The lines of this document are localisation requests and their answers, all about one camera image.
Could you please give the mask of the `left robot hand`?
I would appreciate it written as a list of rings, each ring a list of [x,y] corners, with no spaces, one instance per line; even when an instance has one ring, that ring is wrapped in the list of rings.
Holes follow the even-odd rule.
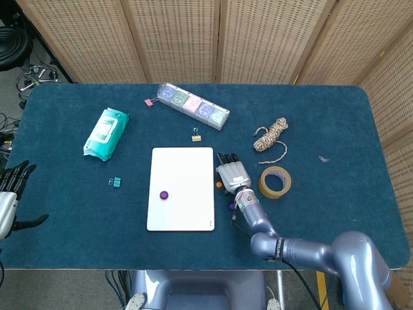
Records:
[[[1,171],[1,241],[13,231],[30,229],[44,223],[49,214],[42,214],[35,220],[17,221],[17,207],[26,187],[27,180],[37,167],[25,160],[19,165]]]

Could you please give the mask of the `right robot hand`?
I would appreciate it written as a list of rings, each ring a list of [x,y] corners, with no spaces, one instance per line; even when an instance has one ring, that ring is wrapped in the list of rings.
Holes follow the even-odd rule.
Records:
[[[217,157],[219,165],[216,167],[216,172],[227,192],[236,194],[241,188],[251,186],[250,176],[235,153],[222,154],[218,152]]]

